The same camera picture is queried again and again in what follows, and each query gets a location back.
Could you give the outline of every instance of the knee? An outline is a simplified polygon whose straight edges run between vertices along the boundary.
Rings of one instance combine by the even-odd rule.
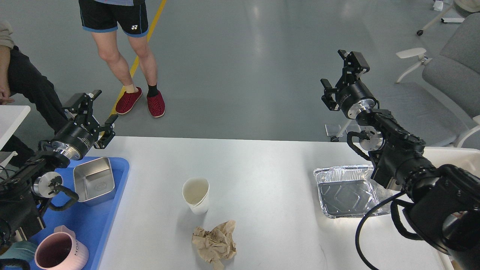
[[[111,50],[99,50],[98,55],[101,59],[105,62],[115,62],[120,58],[119,51],[111,51]]]
[[[133,50],[139,58],[146,58],[150,55],[150,48],[148,45],[133,47]]]

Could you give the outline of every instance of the white desk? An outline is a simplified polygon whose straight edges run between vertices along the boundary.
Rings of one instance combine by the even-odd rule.
[[[439,156],[434,150],[426,156]],[[238,253],[223,261],[226,270],[367,269],[354,245],[360,219],[325,217],[313,177],[315,168],[368,164],[346,143],[117,136],[88,154],[130,163],[101,270],[210,270],[192,245],[193,229],[229,219]],[[181,195],[195,176],[210,182],[211,206],[201,216]],[[382,270],[453,269],[425,242],[400,236],[389,215],[370,218],[360,243]]]
[[[0,105],[0,148],[7,143],[29,112],[29,106]]]

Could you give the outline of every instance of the hand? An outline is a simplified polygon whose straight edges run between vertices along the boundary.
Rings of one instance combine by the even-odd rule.
[[[5,105],[14,101],[14,99],[10,98],[10,88],[8,85],[0,86],[0,104]]]

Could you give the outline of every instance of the stainless steel container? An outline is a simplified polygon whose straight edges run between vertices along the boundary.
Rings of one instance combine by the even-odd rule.
[[[73,169],[73,183],[78,201],[89,206],[115,197],[115,181],[108,158],[98,158]]]

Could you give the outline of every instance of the blue tray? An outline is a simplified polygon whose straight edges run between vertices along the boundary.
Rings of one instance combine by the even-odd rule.
[[[85,157],[82,160],[72,160],[70,165],[65,169],[56,169],[63,178],[63,185],[74,190],[73,187],[73,169],[87,161],[97,159],[98,157]],[[31,241],[39,244],[45,237],[53,233],[53,229],[60,225],[75,232],[78,241],[83,243],[89,252],[87,264],[84,270],[96,270],[100,264],[105,244],[107,243],[113,220],[120,204],[120,199],[127,183],[127,176],[130,166],[128,161],[123,158],[108,158],[113,171],[113,179],[115,181],[116,193],[115,197],[109,201],[97,204],[95,206],[87,206],[84,203],[75,203],[69,209],[56,212],[48,209],[44,215],[47,227],[32,237]],[[63,193],[55,196],[52,200],[53,204],[61,206],[68,201]],[[41,270],[35,260],[30,262],[33,270]]]

